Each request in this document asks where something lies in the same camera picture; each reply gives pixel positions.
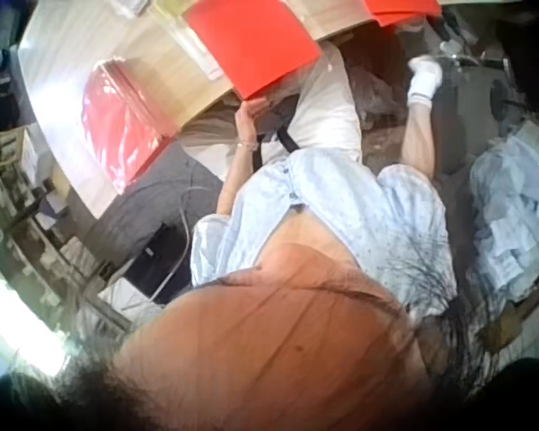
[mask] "wooden desk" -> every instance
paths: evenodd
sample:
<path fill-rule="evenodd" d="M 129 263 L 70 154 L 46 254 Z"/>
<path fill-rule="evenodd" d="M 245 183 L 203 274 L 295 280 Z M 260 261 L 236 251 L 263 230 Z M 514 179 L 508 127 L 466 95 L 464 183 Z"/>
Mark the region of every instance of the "wooden desk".
<path fill-rule="evenodd" d="M 371 19 L 361 0 L 288 1 L 316 40 Z M 226 78 L 209 81 L 150 13 L 129 21 L 102 0 L 41 0 L 18 55 L 52 153 L 96 218 L 117 196 L 86 149 L 80 125 L 83 88 L 98 61 L 131 60 L 137 78 L 180 127 L 232 88 Z"/>

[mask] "plastic bag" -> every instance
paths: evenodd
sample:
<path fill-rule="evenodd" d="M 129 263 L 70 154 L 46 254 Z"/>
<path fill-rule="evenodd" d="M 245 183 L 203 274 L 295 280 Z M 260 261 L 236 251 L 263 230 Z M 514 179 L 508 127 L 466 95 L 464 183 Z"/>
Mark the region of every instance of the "plastic bag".
<path fill-rule="evenodd" d="M 405 118 L 405 105 L 395 99 L 393 88 L 385 81 L 368 72 L 362 65 L 349 66 L 348 78 L 363 130 L 369 130 L 373 126 L 368 119 L 369 114 Z"/>
<path fill-rule="evenodd" d="M 94 157 L 120 194 L 177 133 L 119 59 L 98 64 L 90 75 L 82 100 L 82 126 Z"/>

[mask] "black strap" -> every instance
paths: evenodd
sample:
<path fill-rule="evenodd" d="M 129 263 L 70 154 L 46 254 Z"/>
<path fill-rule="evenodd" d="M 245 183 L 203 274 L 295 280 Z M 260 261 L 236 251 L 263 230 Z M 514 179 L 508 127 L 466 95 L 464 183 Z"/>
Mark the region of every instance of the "black strap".
<path fill-rule="evenodd" d="M 294 151 L 299 150 L 299 145 L 289 135 L 285 126 L 278 129 L 277 135 L 279 142 L 286 148 L 288 153 L 292 154 Z M 263 135 L 258 136 L 258 149 L 252 154 L 254 172 L 257 172 L 263 166 L 263 160 L 261 159 L 261 141 L 263 138 Z"/>

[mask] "chair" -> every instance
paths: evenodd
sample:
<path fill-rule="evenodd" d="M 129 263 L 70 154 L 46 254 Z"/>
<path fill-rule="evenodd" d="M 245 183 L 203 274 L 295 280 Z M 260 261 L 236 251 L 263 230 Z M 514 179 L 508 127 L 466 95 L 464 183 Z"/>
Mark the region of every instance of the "chair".
<path fill-rule="evenodd" d="M 25 129 L 26 126 L 21 126 L 0 132 L 0 154 L 7 155 L 7 158 L 0 160 L 0 168 L 17 163 L 22 158 Z"/>

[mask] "red binder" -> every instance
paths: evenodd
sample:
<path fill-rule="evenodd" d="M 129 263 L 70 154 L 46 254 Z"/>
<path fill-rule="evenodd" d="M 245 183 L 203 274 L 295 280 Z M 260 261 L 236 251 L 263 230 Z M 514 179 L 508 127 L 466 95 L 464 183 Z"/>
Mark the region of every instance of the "red binder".
<path fill-rule="evenodd" d="M 416 15 L 440 15 L 437 0 L 363 0 L 382 27 L 404 22 Z"/>
<path fill-rule="evenodd" d="M 183 16 L 243 99 L 321 55 L 280 0 L 200 0 Z"/>

